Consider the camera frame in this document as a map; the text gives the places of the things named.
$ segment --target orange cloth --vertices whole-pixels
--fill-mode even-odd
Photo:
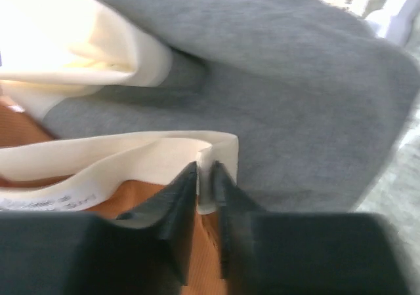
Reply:
[[[0,147],[21,146],[25,144],[53,140],[45,130],[36,124],[25,113],[17,113],[0,99]],[[57,176],[43,180],[27,182],[9,182],[0,178],[1,187],[41,187],[51,185],[68,178]],[[127,180],[105,202],[89,211],[97,212],[103,217],[114,218],[130,210],[153,196],[164,186]],[[188,285],[184,286],[181,295],[224,295],[227,294],[226,283],[220,279],[219,252],[217,249],[217,216],[210,214],[200,216],[196,213],[192,253],[188,274]]]

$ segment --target black plastic object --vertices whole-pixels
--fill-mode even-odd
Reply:
[[[0,294],[179,294],[196,178],[193,163],[117,220],[89,212],[0,213]]]
[[[213,191],[228,295],[410,294],[380,217],[267,212],[219,163]]]

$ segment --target white object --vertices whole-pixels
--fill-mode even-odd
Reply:
[[[0,7],[3,94],[36,119],[45,106],[104,85],[156,87],[171,69],[169,47],[97,0],[0,0]],[[33,114],[26,102],[38,96],[44,108]]]
[[[198,164],[201,214],[215,211],[210,175],[214,161],[236,180],[238,138],[213,131],[135,132],[56,140],[0,149],[0,176],[12,182],[69,176],[52,186],[1,188],[0,210],[77,211],[109,199],[126,180],[167,185]]]
[[[420,0],[387,0],[383,8],[369,14],[366,21],[378,37],[404,46],[419,9]]]

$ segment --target fabric label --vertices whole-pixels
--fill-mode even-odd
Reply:
[[[0,211],[80,211],[98,205],[108,196],[89,182],[89,187],[66,189],[31,199],[0,198]]]

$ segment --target cream fabric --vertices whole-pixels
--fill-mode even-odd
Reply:
[[[3,94],[37,119],[103,85],[158,86],[171,69],[168,47],[97,0],[0,0],[0,7]]]
[[[238,139],[211,131],[135,132],[0,149],[0,176],[12,182],[72,177],[49,187],[0,188],[3,210],[85,210],[109,199],[126,180],[169,184],[193,161],[199,167],[199,212],[215,211],[211,165],[236,178]]]

